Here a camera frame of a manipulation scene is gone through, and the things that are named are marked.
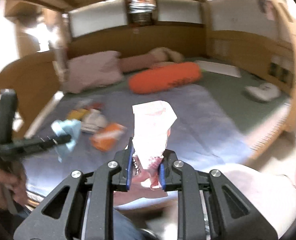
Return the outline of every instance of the green sheet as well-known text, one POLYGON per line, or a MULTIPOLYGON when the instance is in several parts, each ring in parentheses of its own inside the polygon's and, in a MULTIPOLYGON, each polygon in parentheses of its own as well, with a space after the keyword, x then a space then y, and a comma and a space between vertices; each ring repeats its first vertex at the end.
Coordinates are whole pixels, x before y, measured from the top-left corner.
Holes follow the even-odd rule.
MULTIPOLYGON (((201 57, 188 58, 186 61, 205 60, 211 62, 224 63, 219 60, 205 59, 201 57)), ((268 103, 261 103, 254 101, 245 92, 245 86, 259 86, 264 80, 248 73, 247 71, 241 71, 241 78, 232 76, 204 72, 203 78, 196 82, 200 86, 208 89, 212 97, 218 102, 220 107, 226 112, 226 114, 234 121, 237 128, 243 133, 248 134, 258 124, 264 122, 276 109, 288 100, 288 96, 285 93, 268 103)), ((65 94, 63 99, 71 97, 84 97, 88 94, 106 94, 128 87, 127 80, 134 73, 128 73, 125 75, 124 81, 104 87, 86 90, 79 94, 65 94)))

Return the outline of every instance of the silver screw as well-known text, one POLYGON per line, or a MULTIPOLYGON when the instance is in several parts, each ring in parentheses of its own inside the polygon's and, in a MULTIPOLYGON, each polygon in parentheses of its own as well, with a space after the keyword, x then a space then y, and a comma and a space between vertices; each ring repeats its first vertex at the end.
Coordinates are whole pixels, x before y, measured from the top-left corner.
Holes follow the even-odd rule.
POLYGON ((174 164, 177 168, 180 168, 180 167, 183 166, 183 161, 175 161, 173 164, 174 164))
POLYGON ((71 176, 76 179, 81 176, 81 172, 80 171, 73 171, 71 173, 71 176))
POLYGON ((221 172, 218 170, 212 170, 211 175, 214 177, 219 177, 221 175, 221 172))
POLYGON ((115 161, 112 161, 112 162, 109 162, 109 163, 108 163, 108 167, 109 167, 109 168, 115 168, 115 167, 117 167, 117 166, 118 166, 118 163, 115 162, 115 161))

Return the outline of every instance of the orange cylindrical pillow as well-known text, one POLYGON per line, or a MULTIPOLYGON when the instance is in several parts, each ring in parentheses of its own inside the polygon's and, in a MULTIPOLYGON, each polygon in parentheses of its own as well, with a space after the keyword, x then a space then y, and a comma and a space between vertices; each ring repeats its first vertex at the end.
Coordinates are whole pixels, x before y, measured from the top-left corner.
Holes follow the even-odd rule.
POLYGON ((136 94, 148 94, 193 83, 200 78, 200 67, 193 62, 184 62, 138 73, 129 79, 129 88, 136 94))

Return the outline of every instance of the wooden bed frame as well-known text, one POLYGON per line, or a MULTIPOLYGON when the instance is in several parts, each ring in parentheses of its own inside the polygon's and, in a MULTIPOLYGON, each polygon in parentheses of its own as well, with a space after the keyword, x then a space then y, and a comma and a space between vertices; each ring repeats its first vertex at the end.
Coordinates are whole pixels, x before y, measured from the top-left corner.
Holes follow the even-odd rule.
MULTIPOLYGON (((186 57, 204 56, 225 60, 277 85, 291 96, 291 110, 270 139, 254 152, 252 158, 257 158, 283 131, 291 132, 296 128, 296 24, 287 11, 284 0, 271 1, 278 21, 284 23, 290 34, 291 43, 273 41, 252 33, 213 31, 209 2, 204 0, 201 9, 205 24, 157 23, 136 29, 122 26, 101 30, 74 38, 67 44, 68 57, 105 50, 117 50, 122 53, 122 57, 129 57, 147 53, 155 47, 168 47, 186 57), (217 40, 226 41, 226 55, 216 54, 214 44, 217 40), (283 83, 268 74, 272 55, 294 61, 292 82, 283 83)), ((0 89, 13 88, 18 93, 18 111, 24 125, 15 133, 17 138, 24 137, 34 119, 60 89, 53 68, 54 60, 52 51, 35 53, 9 64, 0 73, 0 89)))

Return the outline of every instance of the blue tissue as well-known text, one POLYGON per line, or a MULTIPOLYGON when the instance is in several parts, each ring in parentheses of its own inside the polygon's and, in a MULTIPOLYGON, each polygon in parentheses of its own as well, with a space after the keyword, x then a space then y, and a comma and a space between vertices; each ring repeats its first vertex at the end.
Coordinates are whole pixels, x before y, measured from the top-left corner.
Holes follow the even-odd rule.
POLYGON ((55 147, 58 160, 62 162, 63 158, 69 156, 77 144, 81 130, 81 122, 76 119, 65 121, 56 120, 51 124, 51 128, 57 136, 71 135, 70 142, 55 147))

